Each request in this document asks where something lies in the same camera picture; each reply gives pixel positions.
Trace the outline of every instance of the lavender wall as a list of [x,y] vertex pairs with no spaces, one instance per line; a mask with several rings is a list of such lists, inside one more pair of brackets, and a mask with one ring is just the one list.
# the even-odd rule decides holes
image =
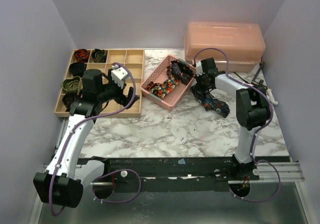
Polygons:
[[320,221],[320,0],[285,0],[265,35],[267,83]]
[[0,223],[26,224],[33,177],[60,121],[60,83],[75,44],[52,0],[0,0]]
[[260,24],[284,0],[53,0],[82,48],[182,48],[189,21]]

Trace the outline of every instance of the wooden organizer tray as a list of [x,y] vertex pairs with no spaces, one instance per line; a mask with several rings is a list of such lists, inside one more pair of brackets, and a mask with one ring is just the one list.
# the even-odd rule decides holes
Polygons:
[[[136,95],[140,97],[138,101],[136,101],[130,109],[124,110],[116,115],[112,115],[112,118],[139,118],[141,117],[141,107],[142,107],[142,92],[140,89],[141,83],[143,82],[144,76],[144,63],[145,63],[145,50],[143,49],[104,49],[107,51],[106,63],[95,63],[92,60],[91,54],[93,49],[87,49],[90,52],[90,57],[86,66],[86,69],[99,69],[102,72],[108,74],[108,70],[112,68],[112,63],[121,63],[124,64],[129,71],[132,73],[135,86],[136,86]],[[72,78],[73,75],[69,71],[69,66],[72,63],[76,62],[74,57],[73,50],[71,53],[71,58],[69,64],[66,69],[66,73],[64,79]],[[104,77],[102,78],[103,84],[108,83],[108,80]],[[132,81],[129,78],[126,81],[126,87],[123,91],[125,95],[128,94],[129,88],[132,87]],[[54,114],[60,118],[68,118],[70,116],[69,112],[66,111],[66,106],[62,102],[62,98],[65,95],[65,91],[61,88],[58,100],[55,105]],[[123,106],[117,104],[114,100],[110,101],[108,106],[100,113],[113,113],[115,111],[120,110]]]

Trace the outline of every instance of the pink mesh basket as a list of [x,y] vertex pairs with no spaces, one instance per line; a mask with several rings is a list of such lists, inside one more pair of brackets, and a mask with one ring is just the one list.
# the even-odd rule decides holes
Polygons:
[[191,67],[190,64],[185,62],[184,60],[181,60],[173,55],[168,55],[141,85],[141,91],[142,91],[143,96],[145,96],[146,98],[150,99],[151,101],[157,103],[161,107],[167,109],[169,112],[171,112],[175,108],[175,106],[178,104],[178,102],[184,96],[186,91],[189,89],[189,87],[193,81],[193,78],[191,79],[191,81],[189,82],[188,85],[184,85],[180,82],[163,99],[160,99],[159,97],[153,95],[152,93],[147,91],[145,88],[150,82],[163,83],[165,80],[167,80],[168,79],[167,66],[171,65],[171,61],[174,61],[174,60],[178,60],[181,63],[187,65],[188,67]]

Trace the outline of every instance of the pink plastic box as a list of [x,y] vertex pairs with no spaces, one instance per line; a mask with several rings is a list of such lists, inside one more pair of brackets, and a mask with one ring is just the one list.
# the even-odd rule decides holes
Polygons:
[[141,90],[142,95],[150,99],[151,101],[157,103],[161,107],[167,109],[169,112],[171,112],[175,106],[178,104],[178,102],[181,100],[181,98],[184,96],[186,91],[190,88],[190,85],[193,81],[193,78],[189,82],[188,85],[184,85],[181,82],[170,92],[168,95],[166,95],[163,99],[160,99],[159,97],[153,95],[149,91],[147,91],[145,88],[150,82],[154,83],[163,83],[165,80],[168,79],[167,76],[167,66],[171,65],[171,61],[178,60],[181,63],[190,66],[188,63],[186,63],[184,60],[181,60],[179,58],[176,58],[173,55],[168,55],[161,64],[151,73],[151,75],[142,83]]
[[[250,72],[260,61],[266,45],[258,24],[232,22],[190,22],[184,37],[187,62],[205,48],[219,48],[229,58],[229,71]],[[219,71],[226,70],[226,59],[219,51],[206,50],[197,61],[214,58]]]

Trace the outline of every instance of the white marble table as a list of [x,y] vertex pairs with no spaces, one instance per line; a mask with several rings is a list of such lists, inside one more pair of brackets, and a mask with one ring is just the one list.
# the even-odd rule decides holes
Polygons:
[[[144,79],[168,55],[184,59],[182,49],[150,49],[145,51]],[[251,73],[239,73],[252,80]],[[260,73],[257,80],[263,79]],[[141,118],[101,118],[96,121],[81,151],[81,157],[112,158],[143,157],[228,157],[238,145],[240,125],[237,122],[236,102],[220,90],[212,94],[230,107],[227,118],[215,111],[205,111],[188,91],[177,107],[168,112],[147,98],[142,99]],[[260,132],[256,156],[288,156],[277,115]]]

